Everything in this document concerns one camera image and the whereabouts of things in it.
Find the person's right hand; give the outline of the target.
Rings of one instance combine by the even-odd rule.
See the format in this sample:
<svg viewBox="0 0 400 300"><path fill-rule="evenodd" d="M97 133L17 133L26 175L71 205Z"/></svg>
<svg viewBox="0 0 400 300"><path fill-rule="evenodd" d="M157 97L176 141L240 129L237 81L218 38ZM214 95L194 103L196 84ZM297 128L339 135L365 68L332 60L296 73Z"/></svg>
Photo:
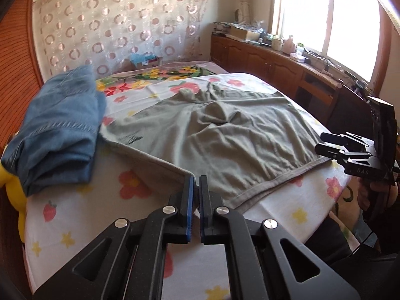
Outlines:
<svg viewBox="0 0 400 300"><path fill-rule="evenodd" d="M358 179L357 202L363 211L369 208L383 211L389 206L392 185L382 181L369 181Z"/></svg>

